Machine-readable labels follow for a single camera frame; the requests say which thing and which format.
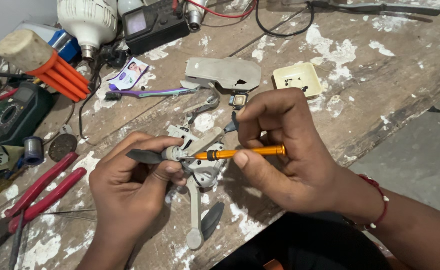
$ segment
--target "fingernail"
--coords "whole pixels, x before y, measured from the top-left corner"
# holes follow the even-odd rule
[[[176,173],[176,172],[178,172],[180,169],[175,169],[174,167],[171,167],[171,166],[167,166],[167,168],[165,168],[165,171],[167,172],[167,173],[170,173],[170,174],[173,174],[173,173]]]
[[[248,162],[248,156],[244,152],[238,152],[233,156],[233,161],[240,169],[243,169]]]
[[[238,111],[237,116],[240,116],[241,114],[243,114],[244,111],[245,111],[245,107],[241,108],[241,109]]]

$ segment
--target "gray floor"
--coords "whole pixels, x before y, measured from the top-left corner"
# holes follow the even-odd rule
[[[440,113],[411,120],[350,169],[440,210]]]

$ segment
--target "orange screwdriver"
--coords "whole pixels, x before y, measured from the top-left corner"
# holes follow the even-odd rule
[[[265,146],[250,149],[253,152],[256,152],[262,156],[271,156],[271,155],[283,155],[286,156],[285,146],[276,145],[276,146]],[[183,156],[179,159],[197,159],[201,161],[217,161],[220,159],[230,159],[235,155],[238,150],[208,150],[206,152],[195,154],[194,156]]]

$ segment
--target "wooden workbench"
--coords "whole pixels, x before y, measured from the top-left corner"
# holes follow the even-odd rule
[[[243,10],[246,3],[235,0],[213,8],[220,13],[234,13]],[[259,17],[265,27],[290,33],[308,23],[310,15],[303,7],[263,2]],[[233,56],[261,66],[261,83],[251,92],[254,96],[274,89],[273,70],[313,62],[322,68],[316,72],[324,89],[309,101],[315,125],[335,160],[348,166],[440,99],[440,15],[315,10],[312,27],[291,39],[265,35],[257,26],[254,14],[242,21],[208,14],[200,32],[138,56],[151,68],[136,86],[151,90],[177,88],[184,78],[185,61],[190,57]],[[77,69],[89,74],[86,67]],[[83,109],[84,134],[90,137],[91,145],[80,141],[78,162],[67,173],[79,166],[91,172],[97,161],[132,131],[166,135],[169,125],[183,123],[183,109],[204,101],[206,96],[204,90],[177,97],[125,96],[118,102],[103,101],[108,91],[105,79],[116,72],[108,68],[101,71],[102,87]],[[229,96],[223,95],[216,109],[197,118],[192,129],[194,135],[201,136],[209,127],[224,127],[230,121]],[[78,108],[76,104],[69,121],[76,134]],[[49,137],[55,133],[70,109],[71,101],[60,96],[36,135]],[[228,133],[223,142],[228,148],[237,147],[236,132]],[[2,192],[0,218],[53,164],[47,158]],[[55,179],[49,190],[63,178]],[[381,183],[380,175],[376,179]],[[44,191],[39,199],[47,193]],[[134,269],[209,269],[282,214],[277,205],[249,186],[232,163],[221,173],[216,187],[204,190],[201,211],[217,201],[225,203],[217,230],[200,250],[190,251],[185,243],[190,228],[189,196],[186,188],[172,187],[157,223],[139,240]],[[94,207],[85,177],[49,211]],[[84,216],[95,218],[95,212]],[[18,265],[26,270],[73,269],[88,248],[94,231],[95,223],[87,220],[52,215],[36,218],[25,227]],[[0,248],[0,269],[8,264],[11,242],[9,239]]]

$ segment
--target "right hand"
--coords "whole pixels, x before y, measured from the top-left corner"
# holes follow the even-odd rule
[[[285,145],[283,172],[251,150],[238,151],[233,157],[251,185],[283,209],[299,213],[341,212],[340,205],[348,200],[345,196],[351,190],[358,191],[358,185],[371,191],[368,184],[365,186],[363,180],[358,181],[358,176],[333,160],[315,129],[302,90],[260,93],[239,111],[236,119],[240,123],[238,139],[245,148]],[[267,133],[260,138],[262,131]]]

